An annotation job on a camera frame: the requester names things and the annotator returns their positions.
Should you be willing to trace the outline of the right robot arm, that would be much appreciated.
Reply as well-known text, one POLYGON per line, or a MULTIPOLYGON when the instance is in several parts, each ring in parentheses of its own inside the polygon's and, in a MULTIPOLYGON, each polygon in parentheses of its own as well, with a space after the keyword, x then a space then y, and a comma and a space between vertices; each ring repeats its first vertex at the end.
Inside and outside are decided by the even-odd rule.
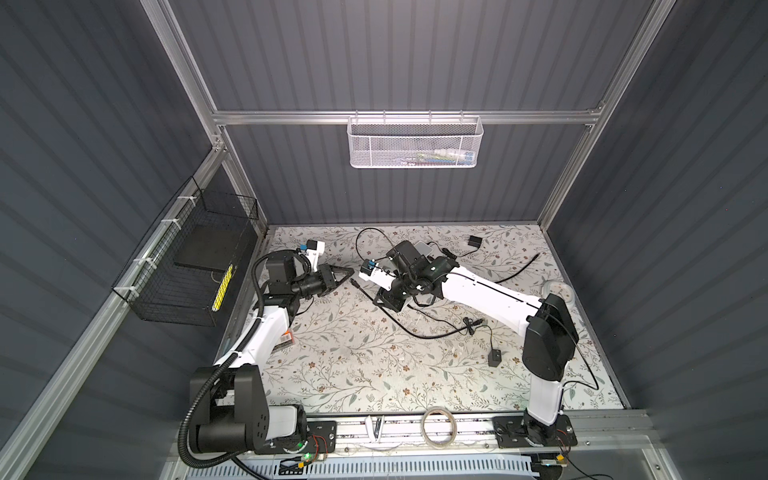
POLYGON ((408 299, 432 295, 470 307, 510 328, 523 339, 522 363, 530 372, 528 405, 519 431, 529 443, 557 440, 564 375, 579 336, 566 302, 556 294, 523 294, 483 278, 453 255, 433 255, 426 246, 402 241, 384 256, 391 266, 365 259, 359 277, 379 286, 382 307, 399 312, 408 299))

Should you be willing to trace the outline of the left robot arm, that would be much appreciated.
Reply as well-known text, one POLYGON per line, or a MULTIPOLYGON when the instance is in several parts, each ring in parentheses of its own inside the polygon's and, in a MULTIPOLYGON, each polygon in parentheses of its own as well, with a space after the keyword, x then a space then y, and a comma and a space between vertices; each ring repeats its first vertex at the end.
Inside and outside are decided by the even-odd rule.
POLYGON ((304 300, 333 293, 354 271, 323 263, 325 245, 308 240, 290 250, 267 253, 250 271, 255 297, 230 347, 190 381, 190 406, 181 421, 177 447, 195 469, 267 448, 302 451, 310 429, 299 404, 271 406, 262 370, 290 330, 304 300))

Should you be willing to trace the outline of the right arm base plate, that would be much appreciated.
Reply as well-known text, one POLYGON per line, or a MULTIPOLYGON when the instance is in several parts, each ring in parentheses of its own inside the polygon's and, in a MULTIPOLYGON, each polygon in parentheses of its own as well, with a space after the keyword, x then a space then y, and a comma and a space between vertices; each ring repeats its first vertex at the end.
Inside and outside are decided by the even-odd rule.
POLYGON ((500 448, 573 447, 578 439, 571 420, 559 414, 555 423, 545 425, 527 412, 522 415, 496 416, 492 427, 500 448))

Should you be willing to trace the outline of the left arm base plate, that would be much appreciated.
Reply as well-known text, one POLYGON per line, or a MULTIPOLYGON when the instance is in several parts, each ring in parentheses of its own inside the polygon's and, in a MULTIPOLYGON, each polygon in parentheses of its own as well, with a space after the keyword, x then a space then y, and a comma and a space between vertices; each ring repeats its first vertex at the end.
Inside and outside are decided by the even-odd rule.
POLYGON ((336 421, 311 419, 308 423, 301 422, 291 435, 267 440, 254 453, 258 455, 298 454, 314 453, 316 450, 322 454, 333 453, 337 426, 336 421))

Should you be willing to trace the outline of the white network switch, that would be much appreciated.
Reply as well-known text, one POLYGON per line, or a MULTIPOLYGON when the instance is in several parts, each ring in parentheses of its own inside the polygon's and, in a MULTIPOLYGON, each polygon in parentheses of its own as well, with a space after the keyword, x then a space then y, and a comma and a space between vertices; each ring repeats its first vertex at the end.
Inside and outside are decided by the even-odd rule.
POLYGON ((433 255, 433 246, 430 244, 427 244, 423 241, 419 241, 414 244, 415 249, 424 256, 432 256, 433 255))

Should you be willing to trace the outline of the black power adapter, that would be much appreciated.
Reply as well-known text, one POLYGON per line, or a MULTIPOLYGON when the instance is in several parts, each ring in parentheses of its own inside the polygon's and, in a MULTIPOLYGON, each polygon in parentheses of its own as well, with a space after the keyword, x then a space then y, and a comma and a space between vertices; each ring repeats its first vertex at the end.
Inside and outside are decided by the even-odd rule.
POLYGON ((412 310, 412 311, 414 311, 414 312, 417 312, 417 313, 425 316, 426 318, 428 318, 430 320, 437 321, 437 322, 443 323, 445 325, 448 325, 453 333, 459 333, 461 335, 470 335, 470 336, 472 336, 472 335, 475 334, 475 332, 477 330, 482 329, 482 328, 487 328, 488 331, 489 331, 489 345, 490 345, 489 353, 488 353, 488 356, 487 356, 488 365, 490 367, 492 367, 492 368, 496 368, 496 367, 498 367, 501 364, 501 360, 502 360, 501 350, 495 347, 494 341, 493 341, 493 329, 492 329, 492 327, 488 324, 488 322, 485 319, 472 320, 472 319, 470 319, 468 317, 464 317, 463 318, 464 326, 463 327, 459 327, 459 326, 456 326, 453 323, 449 322, 448 320, 440 319, 440 318, 438 318, 438 317, 436 317, 436 316, 434 316, 434 315, 432 315, 430 313, 427 313, 426 311, 424 311, 422 309, 416 308, 416 307, 414 307, 412 305, 408 305, 407 308, 412 310))
POLYGON ((470 235, 468 237, 467 244, 470 247, 470 250, 468 252, 454 253, 447 247, 441 247, 440 252, 451 259, 464 258, 478 252, 481 249, 483 244, 483 238, 475 235, 470 235))

